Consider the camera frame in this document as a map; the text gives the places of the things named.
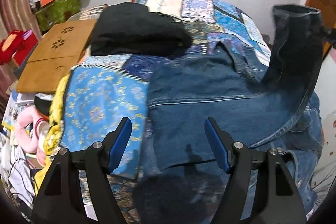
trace folded clothes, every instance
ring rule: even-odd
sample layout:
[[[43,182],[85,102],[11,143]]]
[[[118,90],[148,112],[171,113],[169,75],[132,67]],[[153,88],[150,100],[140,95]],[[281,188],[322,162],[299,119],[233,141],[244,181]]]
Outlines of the folded clothes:
[[[192,39],[173,17],[150,13],[137,3],[108,6],[91,33],[91,54],[133,53],[169,55],[188,48]]]

